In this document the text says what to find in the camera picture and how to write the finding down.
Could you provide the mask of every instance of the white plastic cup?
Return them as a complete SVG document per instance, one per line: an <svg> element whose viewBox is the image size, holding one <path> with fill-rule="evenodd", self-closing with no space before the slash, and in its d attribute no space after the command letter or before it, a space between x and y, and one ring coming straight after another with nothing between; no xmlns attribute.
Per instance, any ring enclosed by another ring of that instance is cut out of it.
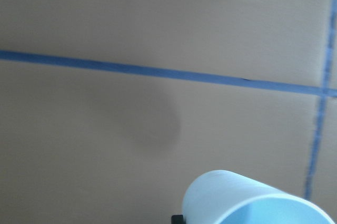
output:
<svg viewBox="0 0 337 224"><path fill-rule="evenodd" d="M334 224L307 200L225 170L194 180L182 212L186 224Z"/></svg>

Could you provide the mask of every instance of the beige wall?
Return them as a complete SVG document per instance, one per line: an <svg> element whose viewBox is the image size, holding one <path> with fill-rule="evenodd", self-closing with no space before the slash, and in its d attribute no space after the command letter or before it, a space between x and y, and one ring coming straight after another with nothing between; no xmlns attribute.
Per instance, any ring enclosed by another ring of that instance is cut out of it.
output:
<svg viewBox="0 0 337 224"><path fill-rule="evenodd" d="M0 6L0 50L321 83L330 0ZM1 223L170 223L214 169L303 195L317 96L3 60L0 90ZM336 219L335 102L313 201Z"/></svg>

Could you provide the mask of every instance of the blue tape line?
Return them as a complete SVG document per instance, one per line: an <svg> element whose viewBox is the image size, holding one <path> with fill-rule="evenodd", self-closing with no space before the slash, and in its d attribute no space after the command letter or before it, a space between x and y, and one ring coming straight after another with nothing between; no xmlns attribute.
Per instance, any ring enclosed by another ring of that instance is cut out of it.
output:
<svg viewBox="0 0 337 224"><path fill-rule="evenodd" d="M0 51L0 59L30 63L41 63L58 66L76 67L82 69L111 71L127 74L138 74L146 76L157 76L171 79L180 79L188 81L197 81L205 83L234 85L241 87L251 87L256 89L265 89L273 91L294 92L312 95L321 95L322 91L319 87L298 85L290 83L269 82L260 80L248 80L232 76L215 75L207 73L196 73L189 71L179 71L170 69L160 69L156 67L145 67L128 65L121 63L100 62L84 59L75 59L68 57L47 56L37 54L27 54L11 51Z"/></svg>
<svg viewBox="0 0 337 224"><path fill-rule="evenodd" d="M334 40L335 40L335 18L337 13L337 0L332 0L331 11L330 11L330 25L328 42L326 45L325 61L324 61L324 71L322 78L322 95L320 97L319 107L316 115L316 129L314 133L314 139L311 146L311 155L309 160L308 172L305 180L305 190L304 197L308 200L311 199L312 195L312 185L313 179L316 172L318 154L320 150L320 145L322 141L322 130L324 124L325 110L326 110L326 99L329 95L336 96L336 90L329 89L330 71L332 65L332 57L334 52Z"/></svg>

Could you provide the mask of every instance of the white cup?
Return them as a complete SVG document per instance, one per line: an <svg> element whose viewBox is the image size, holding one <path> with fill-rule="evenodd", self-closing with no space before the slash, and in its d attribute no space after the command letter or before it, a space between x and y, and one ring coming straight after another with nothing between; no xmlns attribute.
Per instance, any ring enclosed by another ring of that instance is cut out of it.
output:
<svg viewBox="0 0 337 224"><path fill-rule="evenodd" d="M194 180L182 210L186 224L334 224L307 200L225 170Z"/></svg>

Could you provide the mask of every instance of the black object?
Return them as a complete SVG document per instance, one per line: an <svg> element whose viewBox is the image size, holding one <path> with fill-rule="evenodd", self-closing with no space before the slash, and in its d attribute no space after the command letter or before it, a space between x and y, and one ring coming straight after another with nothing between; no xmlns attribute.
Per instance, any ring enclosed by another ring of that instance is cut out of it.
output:
<svg viewBox="0 0 337 224"><path fill-rule="evenodd" d="M186 224L184 221L184 216L182 215L172 215L171 224Z"/></svg>

